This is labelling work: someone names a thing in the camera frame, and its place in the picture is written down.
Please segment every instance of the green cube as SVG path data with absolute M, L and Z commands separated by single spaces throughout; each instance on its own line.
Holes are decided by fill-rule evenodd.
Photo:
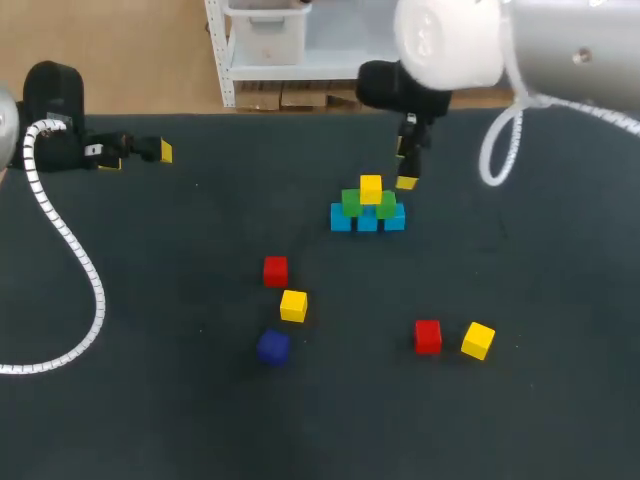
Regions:
M 360 190 L 351 189 L 342 191 L 342 214 L 345 217 L 357 217 L 362 215 L 364 208 L 360 205 Z
M 376 217 L 378 220 L 393 218 L 396 214 L 396 194 L 385 190 L 382 192 L 382 203 L 376 205 Z

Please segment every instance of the cube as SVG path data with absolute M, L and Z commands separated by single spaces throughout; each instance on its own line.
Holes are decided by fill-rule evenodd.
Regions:
M 462 353 L 484 360 L 495 334 L 495 330 L 473 322 L 462 341 Z
M 266 365 L 279 367 L 287 363 L 290 348 L 291 340 L 288 335 L 269 329 L 258 341 L 258 360 Z
M 362 175 L 360 177 L 360 204 L 380 205 L 382 202 L 382 177 Z
M 396 188 L 398 190 L 413 190 L 418 183 L 417 178 L 398 176 L 396 180 Z
M 415 331 L 418 355 L 437 355 L 442 351 L 442 333 L 438 320 L 418 320 Z
M 345 217 L 350 218 L 355 218 L 362 214 L 360 190 L 356 188 L 342 191 L 342 213 Z
M 358 217 L 358 231 L 378 231 L 378 217 L 376 217 L 376 207 L 374 207 L 373 205 L 367 205 L 366 207 L 364 207 L 362 215 Z
M 350 232 L 351 219 L 342 213 L 342 204 L 331 204 L 331 231 L 332 232 Z
M 307 314 L 307 294 L 285 290 L 280 302 L 280 318 L 288 322 L 304 322 Z
M 382 192 L 382 202 L 376 205 L 376 217 L 380 220 L 393 218 L 396 214 L 396 194 L 385 190 Z
M 287 257 L 267 257 L 264 259 L 264 286 L 284 288 L 289 281 Z
M 396 212 L 393 218 L 384 221 L 385 232 L 398 232 L 405 229 L 406 217 L 404 212 L 404 204 L 396 204 Z

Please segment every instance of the white spiral cable wrap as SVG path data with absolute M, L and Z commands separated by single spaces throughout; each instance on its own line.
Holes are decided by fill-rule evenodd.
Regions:
M 64 355 L 54 360 L 43 363 L 35 363 L 32 365 L 0 364 L 0 374 L 27 375 L 32 373 L 47 372 L 49 370 L 54 370 L 58 367 L 66 365 L 72 360 L 78 358 L 87 348 L 89 348 L 89 346 L 98 336 L 98 333 L 100 333 L 100 329 L 102 328 L 102 324 L 104 322 L 106 313 L 106 302 L 104 289 L 102 288 L 102 282 L 100 281 L 100 276 L 93 266 L 93 263 L 89 259 L 87 252 L 84 251 L 84 249 L 80 245 L 80 242 L 78 242 L 73 233 L 71 233 L 71 230 L 69 230 L 69 227 L 67 227 L 62 218 L 60 218 L 58 212 L 56 212 L 56 210 L 53 208 L 53 205 L 51 205 L 51 202 L 47 198 L 46 193 L 44 193 L 44 189 L 42 188 L 42 184 L 40 183 L 40 178 L 38 177 L 38 172 L 36 170 L 34 147 L 37 136 L 43 132 L 53 130 L 66 130 L 66 128 L 66 125 L 58 120 L 40 120 L 31 125 L 27 129 L 27 133 L 24 137 L 23 142 L 24 170 L 27 174 L 29 184 L 31 185 L 31 190 L 33 190 L 33 193 L 36 197 L 36 200 L 40 204 L 40 207 L 47 215 L 51 223 L 54 225 L 54 227 L 56 227 L 58 233 L 60 233 L 60 235 L 62 235 L 62 238 L 64 238 L 64 240 L 67 242 L 69 248 L 71 248 L 78 261 L 82 265 L 82 268 L 84 268 L 84 271 L 87 273 L 87 277 L 89 278 L 89 281 L 91 282 L 91 285 L 93 287 L 93 293 L 96 300 L 96 312 L 93 318 L 93 324 L 91 325 L 89 333 L 87 333 L 82 341 L 68 353 L 65 353 Z
M 552 105 L 571 108 L 578 112 L 592 115 L 596 118 L 600 118 L 605 122 L 611 123 L 616 127 L 640 138 L 640 121 L 625 115 L 624 113 L 616 112 L 614 110 L 607 110 L 605 108 L 592 107 L 577 102 L 569 102 L 567 100 L 561 100 L 559 98 L 548 97 L 546 95 L 539 95 L 536 97 L 541 101 L 543 107 L 549 107 Z M 522 119 L 524 111 L 529 108 L 524 102 L 516 100 L 511 107 L 506 109 L 502 114 L 493 122 L 487 135 L 482 142 L 482 148 L 480 149 L 480 176 L 484 183 L 491 187 L 497 187 L 502 185 L 507 179 L 513 165 L 515 164 L 516 157 L 518 156 L 518 150 L 520 149 L 520 140 L 522 137 Z M 493 154 L 493 147 L 495 146 L 498 135 L 502 129 L 510 122 L 513 121 L 513 132 L 511 134 L 511 142 L 509 145 L 509 152 L 504 162 L 500 173 L 495 177 L 491 174 L 491 156 Z

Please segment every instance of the red cube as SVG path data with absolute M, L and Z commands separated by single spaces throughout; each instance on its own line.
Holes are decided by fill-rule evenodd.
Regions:
M 289 282 L 287 257 L 267 257 L 264 259 L 264 286 L 284 288 Z
M 416 353 L 437 355 L 442 350 L 442 334 L 438 320 L 418 320 L 416 322 Z

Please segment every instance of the cyan cube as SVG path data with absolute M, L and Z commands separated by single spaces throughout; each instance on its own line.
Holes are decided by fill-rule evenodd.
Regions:
M 359 232 L 377 232 L 378 217 L 375 205 L 365 205 L 362 215 L 358 217 Z
M 351 219 L 345 217 L 342 213 L 341 203 L 331 204 L 331 231 L 332 232 L 350 232 Z
M 406 217 L 404 212 L 404 204 L 396 204 L 396 213 L 393 218 L 389 218 L 384 221 L 385 232 L 400 232 L 403 231 L 406 225 Z
M 262 334 L 258 341 L 258 360 L 261 363 L 279 367 L 287 363 L 290 348 L 289 335 L 269 329 Z

